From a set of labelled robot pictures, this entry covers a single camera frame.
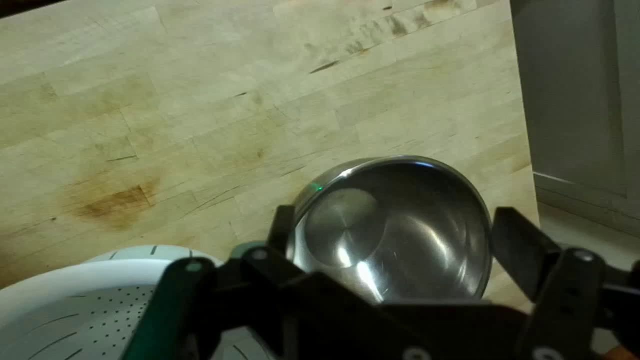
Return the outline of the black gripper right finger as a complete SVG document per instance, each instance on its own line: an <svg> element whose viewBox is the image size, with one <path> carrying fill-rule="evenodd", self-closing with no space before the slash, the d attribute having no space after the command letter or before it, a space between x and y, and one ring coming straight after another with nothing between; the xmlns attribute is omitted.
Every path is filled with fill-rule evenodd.
<svg viewBox="0 0 640 360"><path fill-rule="evenodd" d="M493 212L490 245L531 302L516 342L519 360L600 360L597 328L640 356L640 261L621 270L592 249L561 248L516 207Z"/></svg>

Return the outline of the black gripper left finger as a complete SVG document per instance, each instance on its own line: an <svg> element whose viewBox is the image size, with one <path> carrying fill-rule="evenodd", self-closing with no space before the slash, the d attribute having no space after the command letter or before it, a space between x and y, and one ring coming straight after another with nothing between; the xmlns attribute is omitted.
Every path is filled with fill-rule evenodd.
<svg viewBox="0 0 640 360"><path fill-rule="evenodd" d="M297 358L335 340L347 290L301 272L285 256L294 207L278 206L268 239L216 265L174 260L144 309L121 360L208 360L222 336L246 328L276 358Z"/></svg>

